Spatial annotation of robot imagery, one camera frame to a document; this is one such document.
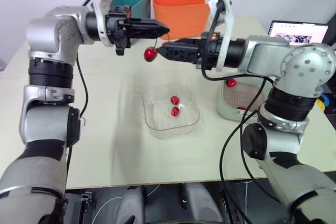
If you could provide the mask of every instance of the wire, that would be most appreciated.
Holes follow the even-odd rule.
[[[246,181],[244,182],[245,183],[245,200],[244,200],[244,203],[245,203],[245,214],[247,215],[247,186],[248,186],[248,183],[251,183],[251,181]]]
[[[82,6],[86,6],[91,0],[85,0]]]
[[[85,0],[84,3],[82,4],[82,6],[86,6],[91,0]],[[89,92],[88,92],[88,88],[86,86],[86,83],[84,81],[84,77],[83,77],[83,73],[82,70],[80,68],[80,64],[79,64],[79,60],[78,60],[78,53],[77,53],[77,59],[76,59],[76,63],[77,63],[77,68],[79,71],[79,75],[80,75],[80,79],[82,80],[83,86],[84,86],[84,90],[85,90],[85,104],[83,109],[80,112],[80,117],[83,116],[86,107],[88,106],[88,102],[89,102]],[[68,151],[68,158],[67,158],[67,173],[69,173],[69,167],[70,167],[70,162],[71,162],[71,156],[72,156],[72,146],[69,147],[69,151]]]
[[[76,63],[77,63],[77,68],[78,68],[78,72],[79,72],[79,75],[80,75],[80,79],[82,80],[82,83],[83,83],[83,86],[84,86],[84,90],[85,90],[85,104],[84,104],[83,109],[80,112],[80,117],[82,117],[84,115],[84,112],[85,112],[87,106],[88,106],[89,92],[88,92],[88,87],[86,86],[86,83],[85,83],[85,80],[84,80],[84,76],[83,76],[82,70],[80,68],[78,55],[77,55]]]
[[[257,94],[255,95],[255,97],[253,98],[253,100],[251,101],[251,103],[249,104],[249,106],[247,107],[247,109],[245,110],[243,117],[242,117],[242,121],[244,120],[245,116],[247,115],[247,112],[250,110],[250,108],[252,107],[253,103],[258,99],[259,95],[261,94],[265,84],[266,84],[266,79],[263,80],[259,91],[257,92]],[[260,190],[265,193],[268,197],[270,197],[271,199],[273,199],[274,201],[280,203],[279,199],[277,197],[275,197],[274,195],[272,195],[271,193],[269,193],[266,189],[263,188],[263,186],[255,179],[255,177],[252,175],[251,171],[249,170],[246,160],[245,160],[245,156],[244,156],[244,150],[243,150],[243,128],[241,127],[240,130],[240,155],[242,156],[242,160],[243,160],[243,164],[244,167],[248,173],[248,175],[251,177],[252,181],[254,183],[256,183],[256,185],[260,188]]]
[[[147,197],[151,196],[158,189],[159,186],[160,185],[157,185],[157,187],[154,190],[152,190],[149,194],[147,194]]]
[[[98,214],[100,213],[100,211],[104,208],[104,206],[106,206],[108,203],[110,203],[111,201],[115,200],[115,199],[122,199],[122,197],[114,197],[112,199],[109,199],[108,201],[106,201],[98,210],[98,212],[96,213],[95,217],[93,218],[93,221],[91,224],[94,224]]]
[[[226,193],[226,195],[228,196],[228,198],[231,200],[232,204],[235,206],[235,208],[237,209],[237,211],[240,213],[240,215],[246,220],[246,222],[248,224],[252,224],[252,222],[247,218],[247,216],[244,214],[244,212],[242,211],[242,209],[240,208],[240,206],[237,204],[236,200],[234,199],[234,197],[232,196],[232,194],[229,192],[229,189],[227,188],[226,184],[225,184],[225,178],[223,175],[223,157],[224,157],[224,153],[225,153],[225,149],[228,145],[228,143],[230,142],[231,138],[233,137],[233,135],[239,130],[240,127],[242,127],[242,125],[247,122],[247,120],[249,120],[252,116],[254,116],[257,113],[257,111],[255,110],[254,112],[252,112],[250,115],[248,115],[244,120],[241,121],[241,123],[238,124],[238,126],[231,132],[231,134],[229,135],[229,137],[227,138],[227,140],[225,141],[225,144],[222,148],[222,152],[221,152],[221,157],[219,159],[219,174],[221,176],[221,181],[223,184],[223,188],[224,191]]]
[[[159,188],[159,186],[160,186],[160,185],[157,185],[157,186],[155,187],[154,190],[152,190],[149,194],[147,194],[147,197],[151,196],[151,195],[152,195],[152,194]],[[100,213],[100,211],[101,211],[101,210],[102,210],[102,209],[103,209],[109,202],[111,202],[111,201],[113,201],[113,200],[115,200],[115,199],[122,199],[122,197],[114,197],[114,198],[109,199],[108,201],[106,201],[106,202],[99,208],[99,210],[97,211],[97,213],[96,213],[95,217],[93,218],[93,221],[92,221],[91,224],[94,224],[94,222],[95,222],[95,220],[96,220],[98,214]]]
[[[210,53],[209,50],[210,50],[210,43],[211,43],[212,35],[214,34],[219,15],[220,15],[221,11],[223,10],[224,6],[225,5],[224,5],[224,2],[222,0],[219,0],[217,2],[216,14],[214,16],[214,20],[211,24],[210,30],[209,30],[207,38],[206,38],[205,47],[204,47],[204,50],[202,52],[202,63],[201,63],[201,70],[202,70],[203,77],[205,79],[209,80],[209,81],[225,81],[227,79],[238,78],[238,77],[260,77],[260,76],[253,76],[251,74],[236,74],[236,75],[233,75],[233,76],[211,78],[206,74],[205,68],[206,68],[206,64],[208,62],[208,57],[209,57],[209,53]],[[269,77],[260,77],[260,78],[266,78],[267,81],[269,81],[271,84],[273,84],[272,79],[269,78]]]

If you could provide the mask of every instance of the white plastic container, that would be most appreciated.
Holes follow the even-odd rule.
[[[235,78],[237,85],[229,88],[226,82],[223,81],[217,93],[216,108],[218,114],[233,121],[240,122],[245,113],[245,110],[238,109],[238,107],[248,107],[252,99],[258,92],[262,79],[256,77],[240,77]],[[261,106],[267,99],[268,93],[272,85],[267,81],[258,99],[255,101],[247,115]],[[256,123],[258,116],[255,114],[249,119],[248,123]]]
[[[180,100],[178,116],[172,116],[172,96]],[[193,91],[178,83],[154,86],[142,97],[145,121],[150,133],[158,138],[187,134],[200,119]]]

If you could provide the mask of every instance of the black cable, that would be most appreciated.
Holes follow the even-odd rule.
[[[85,104],[84,104],[83,109],[80,112],[80,117],[82,117],[84,115],[84,112],[85,112],[87,106],[88,106],[89,92],[88,92],[88,88],[87,88],[85,80],[84,80],[84,76],[83,76],[82,70],[80,68],[78,56],[77,56],[77,59],[76,59],[76,63],[77,63],[78,72],[79,72],[80,78],[82,79],[82,83],[83,83],[84,90],[85,90]]]
[[[250,108],[252,107],[253,103],[258,99],[259,95],[261,94],[264,86],[266,84],[266,79],[263,80],[259,91],[257,92],[257,94],[255,95],[255,97],[253,98],[253,100],[251,101],[251,103],[249,104],[249,106],[247,107],[247,109],[244,112],[244,115],[242,117],[242,121],[244,120],[245,116],[247,115],[247,112],[250,110]],[[252,175],[251,171],[249,170],[246,160],[245,160],[245,156],[244,156],[244,150],[243,150],[243,127],[240,127],[240,154],[241,154],[241,158],[243,160],[245,169],[248,173],[248,175],[251,177],[251,179],[253,180],[253,182],[260,188],[261,191],[263,191],[268,197],[270,197],[271,199],[275,200],[276,202],[280,203],[279,199],[277,197],[275,197],[274,195],[272,195],[270,192],[268,192],[266,189],[263,188],[263,186],[255,179],[255,177]]]
[[[213,22],[211,24],[208,36],[206,38],[205,47],[204,47],[204,50],[202,52],[202,63],[201,63],[201,70],[202,70],[203,77],[205,79],[209,80],[209,81],[225,81],[225,80],[228,80],[228,79],[238,78],[238,77],[260,77],[260,76],[253,76],[251,74],[236,74],[234,76],[226,76],[226,77],[220,77],[220,78],[211,78],[211,77],[209,77],[206,74],[205,67],[206,67],[206,64],[208,62],[208,56],[209,56],[209,53],[210,53],[209,50],[210,50],[210,43],[211,43],[212,35],[214,34],[214,31],[215,31],[215,28],[216,28],[216,25],[217,25],[217,21],[218,21],[219,15],[220,15],[221,11],[223,10],[224,6],[225,5],[224,5],[224,2],[222,0],[219,0],[217,2],[216,14],[214,16],[214,20],[213,20]],[[273,84],[272,79],[269,78],[269,77],[260,77],[260,78],[266,78],[267,81],[269,81],[271,84]]]
[[[82,6],[86,6],[91,0],[85,0],[84,3],[82,4]],[[84,90],[85,90],[85,104],[83,109],[80,112],[80,117],[83,116],[86,107],[88,106],[88,102],[89,102],[89,92],[88,92],[88,88],[86,86],[86,83],[84,81],[84,77],[83,77],[83,73],[82,70],[80,68],[80,64],[79,64],[79,60],[78,60],[78,53],[77,53],[77,59],[76,59],[76,63],[77,63],[77,68],[78,68],[78,72],[80,75],[80,79],[82,80],[83,86],[84,86]],[[72,146],[69,147],[69,152],[68,152],[68,158],[67,158],[67,172],[69,172],[69,167],[70,167],[70,161],[71,161],[71,156],[72,156]]]
[[[239,125],[231,132],[230,136],[227,138],[223,148],[222,148],[222,152],[221,152],[221,157],[219,159],[219,174],[221,176],[221,181],[223,184],[223,188],[224,191],[226,193],[226,195],[229,197],[230,201],[232,202],[232,204],[235,206],[235,208],[237,209],[237,211],[240,213],[240,215],[244,218],[244,220],[248,223],[248,224],[252,224],[252,222],[247,218],[247,216],[245,215],[244,211],[240,208],[240,206],[237,204],[236,200],[234,199],[234,197],[232,196],[232,194],[229,192],[229,189],[227,188],[226,184],[225,184],[225,178],[223,175],[223,157],[224,157],[224,152],[226,149],[226,146],[228,145],[228,143],[230,142],[232,136],[239,130],[240,127],[242,127],[242,125],[249,120],[254,114],[256,114],[257,111],[255,110],[254,112],[252,112],[250,115],[248,115],[244,120],[241,121],[241,123],[239,123]]]
[[[82,6],[86,6],[91,0],[85,0]]]

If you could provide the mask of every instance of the transparent plastic container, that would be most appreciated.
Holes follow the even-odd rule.
[[[178,116],[172,116],[172,96],[180,99]],[[150,133],[158,138],[187,134],[200,119],[193,91],[178,83],[154,86],[142,97],[145,121]]]

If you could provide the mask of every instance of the red cherry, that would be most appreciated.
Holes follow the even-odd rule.
[[[145,50],[145,53],[143,54],[146,61],[151,62],[153,61],[156,56],[158,55],[157,50],[155,47],[149,47]]]
[[[234,87],[235,85],[237,85],[237,82],[235,79],[228,79],[226,80],[226,85],[229,87],[229,88],[232,88]]]
[[[179,98],[177,96],[172,96],[170,98],[170,101],[174,104],[174,105],[178,105],[178,103],[180,102]]]
[[[178,116],[180,109],[178,107],[172,108],[172,116]]]

